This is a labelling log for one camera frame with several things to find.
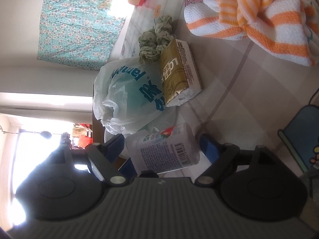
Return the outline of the white wipes canister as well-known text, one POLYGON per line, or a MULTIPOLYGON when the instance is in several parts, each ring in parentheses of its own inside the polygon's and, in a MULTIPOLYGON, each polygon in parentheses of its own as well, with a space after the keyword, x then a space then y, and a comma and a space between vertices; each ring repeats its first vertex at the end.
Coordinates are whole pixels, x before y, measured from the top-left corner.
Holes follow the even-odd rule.
POLYGON ((188 123, 156 133, 139 131, 126 138, 129 157, 138 175, 144 171, 162 174, 196 165, 200 148, 188 123))

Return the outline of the green floral scrunchie cloth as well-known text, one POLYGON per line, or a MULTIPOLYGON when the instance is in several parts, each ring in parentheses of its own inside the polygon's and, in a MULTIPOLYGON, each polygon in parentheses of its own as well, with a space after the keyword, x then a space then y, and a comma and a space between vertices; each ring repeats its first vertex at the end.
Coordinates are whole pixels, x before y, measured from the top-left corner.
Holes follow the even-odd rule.
POLYGON ((171 16, 164 15, 155 19, 155 26, 144 31, 138 38, 139 62, 146 64, 159 61, 162 51, 175 38, 176 36, 172 32, 171 16))

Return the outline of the orange white striped towel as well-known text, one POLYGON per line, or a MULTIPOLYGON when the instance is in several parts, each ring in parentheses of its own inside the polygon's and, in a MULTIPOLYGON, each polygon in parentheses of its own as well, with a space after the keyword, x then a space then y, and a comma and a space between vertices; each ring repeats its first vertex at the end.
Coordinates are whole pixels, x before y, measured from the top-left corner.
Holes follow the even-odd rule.
POLYGON ((195 36, 249 38, 274 57, 318 64, 318 0, 203 0, 184 19, 195 36))

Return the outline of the teal printed plastic bag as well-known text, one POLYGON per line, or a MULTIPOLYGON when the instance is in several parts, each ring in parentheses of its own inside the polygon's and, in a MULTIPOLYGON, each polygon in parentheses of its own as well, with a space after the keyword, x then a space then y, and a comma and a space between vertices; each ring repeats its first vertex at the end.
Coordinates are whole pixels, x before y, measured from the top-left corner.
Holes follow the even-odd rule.
POLYGON ((94 83, 93 113, 110 134, 161 131, 174 124, 166 107, 158 63, 125 58, 101 67, 94 83))

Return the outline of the gold tissue pack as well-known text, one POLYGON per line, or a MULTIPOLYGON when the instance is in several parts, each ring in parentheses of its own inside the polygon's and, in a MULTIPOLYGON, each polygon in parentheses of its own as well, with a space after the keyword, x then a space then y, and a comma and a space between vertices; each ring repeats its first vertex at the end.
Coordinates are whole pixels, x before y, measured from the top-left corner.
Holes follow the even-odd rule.
POLYGON ((165 105, 181 106, 202 91, 188 42, 172 40, 159 59, 165 105))

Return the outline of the floral teal wall cloth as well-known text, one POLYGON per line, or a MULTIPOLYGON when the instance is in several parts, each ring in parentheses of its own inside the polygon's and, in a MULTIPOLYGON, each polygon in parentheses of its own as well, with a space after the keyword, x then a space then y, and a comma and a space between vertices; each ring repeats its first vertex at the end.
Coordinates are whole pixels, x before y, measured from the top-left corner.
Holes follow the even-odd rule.
POLYGON ((43 0, 37 58, 99 70, 119 38, 128 6, 127 0, 43 0))

